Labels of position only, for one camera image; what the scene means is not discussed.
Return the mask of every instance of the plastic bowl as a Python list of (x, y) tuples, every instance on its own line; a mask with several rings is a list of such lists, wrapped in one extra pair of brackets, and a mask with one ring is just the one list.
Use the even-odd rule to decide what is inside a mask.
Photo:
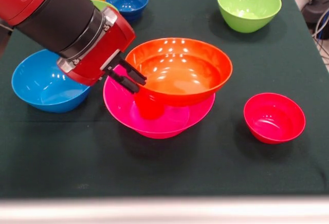
[(281, 9), (281, 0), (217, 0), (226, 23), (242, 33), (268, 24)]
[(58, 68), (58, 58), (57, 54), (42, 50), (23, 60), (12, 75), (15, 94), (31, 106), (51, 113), (76, 108), (90, 87), (68, 78)]
[[(127, 76), (120, 66), (115, 72)], [(111, 115), (123, 125), (143, 136), (153, 139), (174, 137), (201, 121), (215, 101), (215, 94), (204, 102), (189, 107), (166, 106), (164, 114), (156, 120), (143, 119), (136, 108), (134, 96), (108, 77), (104, 84), (103, 97)]]
[(142, 16), (142, 12), (147, 6), (149, 0), (106, 0), (118, 8), (122, 16), (132, 22)]
[(221, 50), (185, 38), (148, 41), (130, 51), (126, 60), (147, 77), (139, 95), (176, 107), (208, 99), (233, 71), (230, 59)]
[(94, 4), (95, 7), (98, 8), (98, 10), (102, 11), (105, 7), (109, 6), (114, 8), (115, 10), (119, 11), (115, 6), (108, 2), (100, 1), (100, 0), (91, 0), (91, 2)]
[(274, 93), (250, 98), (244, 107), (244, 117), (251, 133), (269, 144), (297, 138), (306, 125), (303, 110), (288, 97)]

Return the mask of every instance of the red bowl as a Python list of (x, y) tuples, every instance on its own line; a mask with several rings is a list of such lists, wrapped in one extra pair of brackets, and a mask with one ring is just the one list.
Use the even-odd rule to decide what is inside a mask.
[(280, 94), (262, 93), (250, 98), (244, 117), (251, 133), (261, 142), (278, 144), (297, 138), (305, 129), (303, 110)]
[(126, 60), (148, 78), (137, 96), (176, 107), (210, 98), (233, 71), (229, 57), (220, 49), (186, 38), (145, 42), (130, 51)]

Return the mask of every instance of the black device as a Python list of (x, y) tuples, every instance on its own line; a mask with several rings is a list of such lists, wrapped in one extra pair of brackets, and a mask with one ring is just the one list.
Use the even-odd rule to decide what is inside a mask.
[[(306, 21), (307, 27), (315, 32), (315, 27), (322, 14), (329, 8), (329, 0), (309, 0), (302, 8), (302, 14)], [(317, 38), (323, 40), (329, 39), (329, 23), (323, 28), (322, 33)]]

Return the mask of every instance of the blue bowl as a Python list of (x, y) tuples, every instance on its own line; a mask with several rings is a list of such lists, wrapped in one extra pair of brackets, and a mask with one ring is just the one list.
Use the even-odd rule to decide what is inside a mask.
[(138, 20), (149, 0), (106, 0), (115, 6), (121, 15), (129, 22)]
[(90, 87), (67, 77), (57, 66), (58, 58), (42, 50), (23, 60), (11, 79), (15, 94), (31, 106), (51, 113), (65, 113), (81, 104)]

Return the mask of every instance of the black cable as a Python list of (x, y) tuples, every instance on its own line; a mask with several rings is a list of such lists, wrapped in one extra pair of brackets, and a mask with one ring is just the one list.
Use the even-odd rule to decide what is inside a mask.
[(319, 46), (326, 53), (326, 55), (329, 56), (329, 53), (327, 52), (327, 50), (325, 50), (324, 47), (321, 44), (319, 44)]

